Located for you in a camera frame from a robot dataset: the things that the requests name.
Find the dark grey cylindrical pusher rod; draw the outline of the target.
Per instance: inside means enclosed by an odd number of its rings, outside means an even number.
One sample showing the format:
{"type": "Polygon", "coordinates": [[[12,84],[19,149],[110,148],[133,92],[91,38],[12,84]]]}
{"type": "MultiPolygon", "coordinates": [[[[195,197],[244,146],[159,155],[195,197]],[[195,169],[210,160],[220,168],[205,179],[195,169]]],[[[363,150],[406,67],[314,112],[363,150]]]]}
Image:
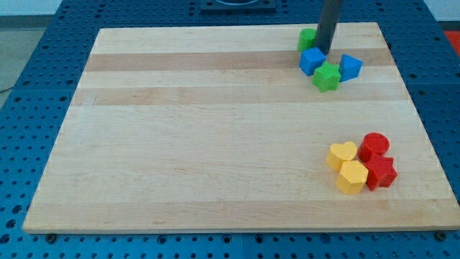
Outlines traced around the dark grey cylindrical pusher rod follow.
{"type": "Polygon", "coordinates": [[[324,54],[328,55],[334,38],[336,25],[339,21],[343,0],[324,0],[321,16],[316,29],[314,45],[324,54]]]}

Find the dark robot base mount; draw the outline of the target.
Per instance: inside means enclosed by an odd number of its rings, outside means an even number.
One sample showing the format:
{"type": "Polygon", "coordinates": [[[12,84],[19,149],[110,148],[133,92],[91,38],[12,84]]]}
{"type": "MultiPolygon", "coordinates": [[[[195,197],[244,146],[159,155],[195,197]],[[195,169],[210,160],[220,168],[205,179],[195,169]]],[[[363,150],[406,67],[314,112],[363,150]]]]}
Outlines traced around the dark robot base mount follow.
{"type": "Polygon", "coordinates": [[[200,0],[200,13],[275,11],[275,0],[200,0]]]}

